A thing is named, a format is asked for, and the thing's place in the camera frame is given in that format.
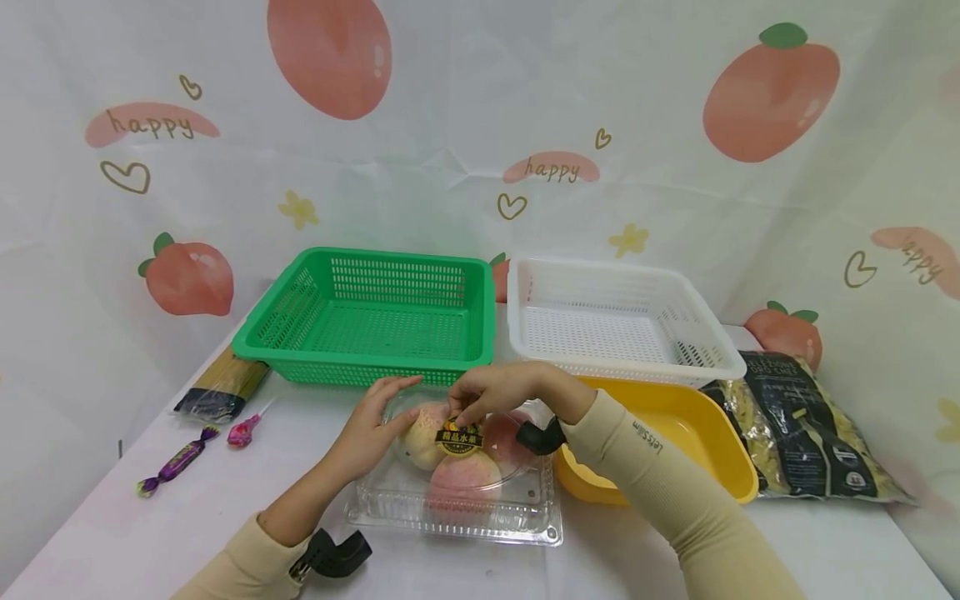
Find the table surface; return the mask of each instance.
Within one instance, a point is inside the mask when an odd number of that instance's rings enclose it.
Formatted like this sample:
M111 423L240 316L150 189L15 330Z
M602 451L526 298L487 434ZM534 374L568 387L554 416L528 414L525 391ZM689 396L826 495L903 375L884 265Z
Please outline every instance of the table surface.
M497 310L497 362L502 362L513 354L503 307ZM728 331L739 348L755 346L746 330ZM198 437L199 425L169 411L189 387L36 555L6 600L168 598L247 518L324 455L362 394L296 386L271 373L246 414L280 398L257 426L250 447L230 449L221 436L176 481L151 499L140 498L134 484L155 475ZM347 493L321 521L336 541L352 533L344 521ZM558 548L369 529L364 535L373 548L371 559L346 580L309 578L301 597L420 599L443 590L484 600L686 598L676 556L637 513L586 504L565 492L561 502L564 544ZM746 510L811 599L949 600L880 506L784 499L758 500Z

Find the spaghetti package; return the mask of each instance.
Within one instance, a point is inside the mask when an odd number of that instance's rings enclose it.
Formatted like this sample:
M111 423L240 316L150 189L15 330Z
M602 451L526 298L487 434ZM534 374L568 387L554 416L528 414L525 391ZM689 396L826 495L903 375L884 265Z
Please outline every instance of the spaghetti package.
M754 461L765 497L916 502L870 453L803 359L740 352L747 374L701 391L727 413Z
M237 358L227 346L183 395L174 412L205 423L229 423L240 416L269 372L265 363Z

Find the fabric backdrop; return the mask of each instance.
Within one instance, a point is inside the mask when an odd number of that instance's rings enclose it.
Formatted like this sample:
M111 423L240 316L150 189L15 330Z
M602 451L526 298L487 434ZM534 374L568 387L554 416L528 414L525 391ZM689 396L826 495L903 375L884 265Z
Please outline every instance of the fabric backdrop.
M619 260L725 323L815 311L960 592L956 25L948 0L5 2L0 590L328 245Z

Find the green plastic basket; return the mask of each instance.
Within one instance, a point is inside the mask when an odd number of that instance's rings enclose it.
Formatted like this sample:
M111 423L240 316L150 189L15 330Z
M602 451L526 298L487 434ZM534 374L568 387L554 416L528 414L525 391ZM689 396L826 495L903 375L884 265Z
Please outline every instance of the green plastic basket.
M423 374L449 386L492 361L494 310L482 260L313 248L253 309L233 353L298 383L369 386Z

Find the beige arm sleeve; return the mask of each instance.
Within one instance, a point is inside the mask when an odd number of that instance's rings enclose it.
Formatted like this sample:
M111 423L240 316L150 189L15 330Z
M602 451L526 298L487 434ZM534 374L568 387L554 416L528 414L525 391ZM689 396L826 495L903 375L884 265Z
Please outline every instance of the beige arm sleeve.
M677 552L691 600L803 599L793 576L726 490L603 390L563 425L577 460L610 479Z
M300 584L288 575L309 539L288 548L248 520L227 547L173 595L173 600L290 600Z

